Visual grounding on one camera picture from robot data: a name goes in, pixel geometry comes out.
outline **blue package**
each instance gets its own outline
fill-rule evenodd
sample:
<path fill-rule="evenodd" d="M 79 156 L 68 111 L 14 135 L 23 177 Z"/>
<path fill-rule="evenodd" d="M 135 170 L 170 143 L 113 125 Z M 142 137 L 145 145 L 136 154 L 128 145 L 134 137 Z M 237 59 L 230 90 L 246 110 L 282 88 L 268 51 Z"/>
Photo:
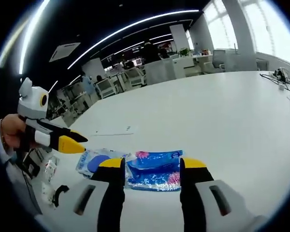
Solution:
<path fill-rule="evenodd" d="M 137 159 L 127 162 L 128 185 L 147 191 L 180 190 L 179 158 L 183 151 L 136 152 Z"/>

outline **black cable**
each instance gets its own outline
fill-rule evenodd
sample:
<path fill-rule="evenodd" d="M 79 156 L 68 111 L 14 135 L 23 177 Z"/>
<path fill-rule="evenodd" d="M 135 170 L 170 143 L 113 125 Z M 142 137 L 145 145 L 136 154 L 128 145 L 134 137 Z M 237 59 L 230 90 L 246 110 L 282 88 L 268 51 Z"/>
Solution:
<path fill-rule="evenodd" d="M 21 170 L 21 173 L 23 174 L 23 177 L 24 177 L 24 180 L 25 180 L 25 183 L 26 183 L 26 186 L 27 186 L 27 190 L 28 190 L 28 193 L 29 193 L 29 197 L 30 197 L 30 200 L 31 200 L 35 210 L 37 210 L 38 212 L 41 212 L 41 210 L 36 207 L 35 201 L 33 200 L 32 196 L 31 196 L 31 192 L 30 192 L 30 189 L 29 189 L 29 186 L 28 186 L 29 183 L 27 181 L 27 178 L 25 177 L 25 174 L 24 174 L 23 170 Z"/>
<path fill-rule="evenodd" d="M 286 86 L 285 89 L 286 89 L 287 91 L 290 91 L 290 89 L 288 89 L 288 87 L 287 87 L 287 85 L 286 85 L 287 82 L 282 82 L 282 81 L 279 82 L 279 80 L 276 80 L 276 79 L 273 79 L 273 78 L 268 78 L 268 77 L 266 77 L 266 76 L 269 76 L 269 77 L 271 77 L 271 76 L 270 76 L 270 75 L 266 75 L 266 74 L 261 74 L 261 73 L 260 73 L 260 76 L 263 77 L 263 78 L 265 78 L 265 79 L 268 79 L 268 80 L 272 81 L 272 82 L 275 83 L 276 85 L 279 85 L 279 83 L 282 83 L 282 84 L 284 84 L 284 85 Z"/>

